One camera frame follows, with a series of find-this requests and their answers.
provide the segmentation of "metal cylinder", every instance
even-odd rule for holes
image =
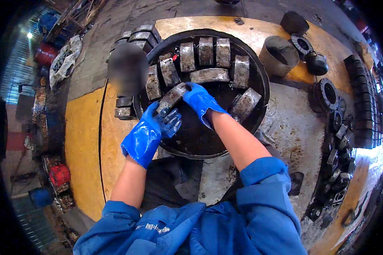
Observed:
[[[268,36],[258,56],[268,75],[285,76],[299,62],[295,47],[286,39]]]

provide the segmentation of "curved metal segment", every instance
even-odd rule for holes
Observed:
[[[222,68],[208,68],[190,74],[191,82],[200,84],[205,82],[229,82],[228,70]]]

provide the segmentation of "blue rubber glove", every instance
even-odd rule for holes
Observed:
[[[139,123],[120,145],[125,157],[129,154],[145,169],[152,160],[161,138],[171,138],[182,124],[182,115],[177,109],[170,112],[169,108],[165,107],[153,117],[158,106],[159,102],[154,102],[146,109]]]
[[[207,109],[218,111],[221,113],[227,113],[223,108],[221,108],[214,97],[210,96],[205,88],[200,86],[197,83],[186,82],[186,85],[191,87],[191,91],[188,91],[183,94],[183,100],[188,103],[193,110],[199,116],[199,120],[206,127],[213,130],[210,125],[210,122],[204,117],[207,112]]]

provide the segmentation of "stack of metal parts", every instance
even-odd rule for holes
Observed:
[[[112,45],[111,51],[107,57],[106,62],[108,63],[109,57],[115,48],[123,43],[133,43],[138,45],[145,54],[148,54],[160,41],[159,32],[154,25],[141,25],[132,31],[125,31],[122,33],[121,37]],[[153,83],[153,78],[158,82],[157,79],[157,70],[149,69],[148,83]],[[160,92],[153,91],[151,97],[159,98],[161,96]],[[122,95],[116,95],[116,108],[115,108],[115,117],[120,120],[136,120],[136,113],[133,108],[133,99],[132,97],[124,97]]]
[[[376,80],[357,54],[344,62],[355,99],[354,145],[372,149],[383,141],[383,104],[378,103]]]
[[[109,61],[109,57],[113,50],[123,44],[123,43],[133,43],[138,45],[143,51],[148,54],[158,43],[160,43],[162,38],[160,37],[159,32],[154,25],[140,25],[132,31],[124,31],[120,38],[117,39],[108,54],[106,63]]]
[[[309,106],[316,113],[329,113],[338,109],[339,96],[333,83],[322,78],[308,91]]]
[[[180,44],[180,71],[189,73],[190,81],[198,84],[208,82],[227,82],[233,88],[244,89],[237,95],[230,106],[230,115],[239,123],[245,121],[261,99],[261,95],[249,87],[250,59],[248,56],[235,55],[231,62],[230,40],[217,38],[213,47],[213,38],[199,39],[197,47],[199,59],[195,59],[193,42]],[[160,100],[160,111],[164,107],[172,108],[179,102],[189,88],[181,82],[176,70],[175,61],[179,59],[176,54],[167,53],[159,56],[159,66],[149,68],[149,78],[146,92],[149,100],[158,100],[162,97],[158,70],[161,71],[164,84],[171,88]]]
[[[62,163],[63,161],[61,160],[60,156],[42,156],[42,164],[44,167],[45,176],[52,187],[54,201],[58,210],[61,213],[66,213],[69,209],[75,207],[75,200],[70,190],[70,184],[69,182],[66,182],[63,185],[56,187],[53,185],[53,182],[49,178],[50,168]]]
[[[354,154],[349,144],[352,131],[342,123],[342,115],[335,110],[322,145],[322,163],[315,199],[306,215],[316,221],[323,209],[341,205],[355,169]]]

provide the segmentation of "workbench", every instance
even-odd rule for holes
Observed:
[[[182,18],[170,18],[156,21],[156,28],[159,31],[161,37],[167,38],[168,36],[179,33],[185,30],[197,29],[197,28],[211,28],[225,33],[229,33],[237,38],[240,38],[246,44],[248,44],[258,55],[264,44],[266,37],[270,35],[279,35],[285,39],[289,39],[287,34],[280,25],[268,23],[265,21],[243,18],[244,25],[237,25],[234,22],[234,17],[224,16],[203,16],[203,17],[182,17]],[[326,75],[315,77],[308,74],[306,66],[303,62],[300,63],[291,70],[291,72],[285,77],[287,80],[294,80],[299,82],[306,82],[312,84],[323,77],[330,79],[335,87],[341,91],[341,93],[351,95],[351,86],[349,77],[343,59],[349,56],[352,52],[343,46],[337,39],[331,35],[308,22],[310,29],[304,35],[309,40],[313,48],[316,51],[323,53],[327,58],[329,65],[329,71]],[[307,104],[306,92],[293,88],[279,87],[281,85],[270,85],[271,98],[273,89],[279,91],[279,94],[274,95],[274,99],[278,98],[278,105],[282,109],[290,108],[290,97],[287,95],[287,101],[284,102],[281,95],[283,93],[294,93],[298,98],[302,98],[302,104]],[[101,211],[105,202],[109,199],[114,182],[117,180],[119,173],[122,170],[125,158],[122,155],[120,144],[124,137],[130,132],[130,130],[136,125],[136,120],[122,121],[114,117],[116,101],[116,92],[109,85],[106,84],[103,88],[83,95],[80,98],[74,99],[67,103],[66,108],[66,135],[65,135],[65,155],[66,162],[71,171],[71,188],[76,200],[77,206],[94,220],[98,220],[101,217]],[[304,109],[303,105],[298,105],[296,109]],[[270,116],[271,107],[268,107],[266,116],[263,120],[262,128],[266,132],[269,129],[273,121]],[[302,119],[305,124],[311,123],[309,130],[316,130],[312,136],[306,138],[306,134],[303,130],[299,130],[301,126],[297,126],[295,132],[300,133],[297,137],[301,136],[306,140],[305,148],[301,148],[305,153],[300,156],[300,159],[313,161],[312,167],[319,167],[320,165],[320,144],[323,140],[324,123],[318,116],[308,109],[311,118],[305,116],[302,112]],[[290,118],[296,118],[294,113],[277,114],[282,118],[286,118],[284,123],[289,123]],[[275,135],[275,140],[279,144],[274,144],[278,147],[285,146],[288,148],[294,148],[298,144],[295,144],[296,138],[292,141],[289,137],[286,137],[288,133],[282,132],[281,136]],[[319,147],[319,152],[311,151],[314,147]],[[285,149],[283,154],[292,153]],[[224,165],[230,165],[230,159],[223,158]],[[315,239],[315,242],[307,244],[307,249],[310,248],[311,254],[330,254],[334,253],[339,248],[340,243],[344,240],[344,237],[350,233],[357,224],[354,223],[346,229],[342,228],[340,222],[342,217],[347,211],[358,204],[360,197],[370,191],[376,184],[381,171],[383,171],[383,146],[374,149],[374,153],[370,153],[368,150],[357,150],[357,169],[354,174],[354,178],[351,180],[347,196],[345,197],[337,217],[333,220],[332,224],[325,231],[321,233],[324,235],[319,240]],[[312,169],[305,178],[307,180],[306,185],[309,186],[306,195],[298,196],[298,200],[309,200],[312,196],[312,191],[316,184],[317,174],[319,169]],[[307,204],[301,202],[300,209],[295,210],[301,217]],[[301,221],[303,229],[306,231],[312,230],[312,224],[306,222],[306,219]]]

